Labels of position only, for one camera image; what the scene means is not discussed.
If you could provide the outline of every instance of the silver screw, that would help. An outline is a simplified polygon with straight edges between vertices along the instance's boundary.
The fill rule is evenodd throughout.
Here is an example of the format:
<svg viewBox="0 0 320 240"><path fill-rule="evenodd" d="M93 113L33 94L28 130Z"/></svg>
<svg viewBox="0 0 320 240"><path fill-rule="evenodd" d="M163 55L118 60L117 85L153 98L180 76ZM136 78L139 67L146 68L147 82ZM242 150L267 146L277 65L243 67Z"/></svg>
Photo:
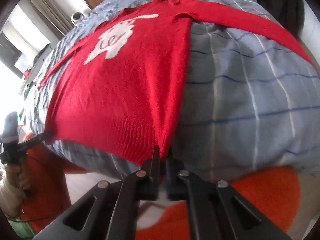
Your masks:
<svg viewBox="0 0 320 240"><path fill-rule="evenodd" d="M138 177L145 177L147 175L146 171L143 170L137 171L136 174Z"/></svg>
<svg viewBox="0 0 320 240"><path fill-rule="evenodd" d="M186 170L179 171L179 176L181 176L181 177L188 177L189 174L190 174L190 172L186 171Z"/></svg>
<svg viewBox="0 0 320 240"><path fill-rule="evenodd" d="M228 182L226 182L225 180L219 180L218 187L228 187Z"/></svg>
<svg viewBox="0 0 320 240"><path fill-rule="evenodd" d="M98 187L99 187L99 188L106 188L106 187L108 187L108 185L109 185L109 182L106 181L106 180L102 180L102 181L100 181L100 182L98 183Z"/></svg>

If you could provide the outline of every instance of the beige curtain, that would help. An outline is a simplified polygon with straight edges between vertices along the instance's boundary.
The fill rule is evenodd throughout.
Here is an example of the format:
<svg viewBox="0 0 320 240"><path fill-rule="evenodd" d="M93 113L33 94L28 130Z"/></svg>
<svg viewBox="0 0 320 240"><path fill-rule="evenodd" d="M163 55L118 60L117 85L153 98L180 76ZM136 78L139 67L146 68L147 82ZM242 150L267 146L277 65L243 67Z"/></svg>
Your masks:
<svg viewBox="0 0 320 240"><path fill-rule="evenodd" d="M30 0L62 34L67 34L74 25L64 12L60 10L54 0Z"/></svg>
<svg viewBox="0 0 320 240"><path fill-rule="evenodd" d="M27 42L21 34L12 26L10 22L6 22L2 29L7 39L28 58L35 58L39 53L29 42Z"/></svg>

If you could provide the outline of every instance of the bedspread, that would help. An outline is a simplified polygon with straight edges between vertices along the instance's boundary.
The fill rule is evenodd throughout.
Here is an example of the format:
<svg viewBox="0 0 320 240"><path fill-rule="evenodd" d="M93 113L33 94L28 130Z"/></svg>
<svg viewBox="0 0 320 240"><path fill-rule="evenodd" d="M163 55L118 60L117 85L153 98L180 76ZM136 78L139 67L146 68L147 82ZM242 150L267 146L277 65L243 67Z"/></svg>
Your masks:
<svg viewBox="0 0 320 240"><path fill-rule="evenodd" d="M152 0L105 0L71 30L44 62L38 80L74 45L123 8ZM250 0L219 2L273 20ZM187 84L172 143L186 168L209 180L232 179L265 166L317 172L320 157L320 81L311 64L263 36L193 22ZM34 133L66 63L26 106ZM137 170L129 161L84 145L55 141L56 154L115 178Z"/></svg>

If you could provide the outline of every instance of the white animal design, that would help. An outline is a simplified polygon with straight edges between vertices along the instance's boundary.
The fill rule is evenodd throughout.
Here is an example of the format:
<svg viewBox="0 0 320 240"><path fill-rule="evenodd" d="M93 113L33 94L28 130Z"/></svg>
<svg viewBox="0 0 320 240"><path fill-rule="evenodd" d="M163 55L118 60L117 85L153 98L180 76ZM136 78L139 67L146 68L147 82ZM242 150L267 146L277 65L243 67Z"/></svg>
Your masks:
<svg viewBox="0 0 320 240"><path fill-rule="evenodd" d="M147 14L137 16L133 19L117 23L111 29L107 30L99 37L99 41L94 50L88 55L84 64L89 63L102 52L106 51L106 59L117 56L120 49L127 43L129 37L133 34L131 30L136 19L150 19L158 17L158 14Z"/></svg>

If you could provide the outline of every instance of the white sleeve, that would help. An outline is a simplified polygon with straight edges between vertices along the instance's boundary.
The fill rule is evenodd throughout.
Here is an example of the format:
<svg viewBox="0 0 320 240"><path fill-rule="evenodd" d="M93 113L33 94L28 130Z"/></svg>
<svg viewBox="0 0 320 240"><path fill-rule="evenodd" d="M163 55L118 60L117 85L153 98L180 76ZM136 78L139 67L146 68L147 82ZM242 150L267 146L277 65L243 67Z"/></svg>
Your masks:
<svg viewBox="0 0 320 240"><path fill-rule="evenodd" d="M0 207L7 216L16 218L21 213L22 196L20 189L12 186L5 172L0 181Z"/></svg>

